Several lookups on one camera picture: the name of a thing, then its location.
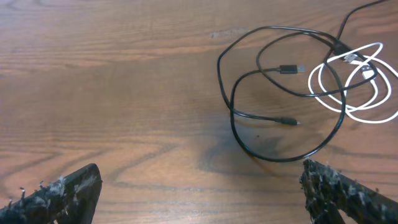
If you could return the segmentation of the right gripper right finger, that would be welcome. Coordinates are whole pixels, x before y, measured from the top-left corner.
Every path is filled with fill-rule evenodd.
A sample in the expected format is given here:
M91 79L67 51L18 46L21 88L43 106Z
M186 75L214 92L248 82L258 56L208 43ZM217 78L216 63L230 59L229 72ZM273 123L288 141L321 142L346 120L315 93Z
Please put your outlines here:
M397 224L397 202L335 169L306 159L300 184L312 223L344 223L344 212L356 223Z

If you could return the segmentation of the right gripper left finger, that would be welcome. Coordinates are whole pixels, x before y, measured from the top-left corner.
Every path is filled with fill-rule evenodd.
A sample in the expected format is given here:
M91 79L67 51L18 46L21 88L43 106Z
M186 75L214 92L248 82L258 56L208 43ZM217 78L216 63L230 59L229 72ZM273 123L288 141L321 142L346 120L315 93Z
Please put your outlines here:
M102 188L98 166L88 164L1 209L1 223L91 224Z

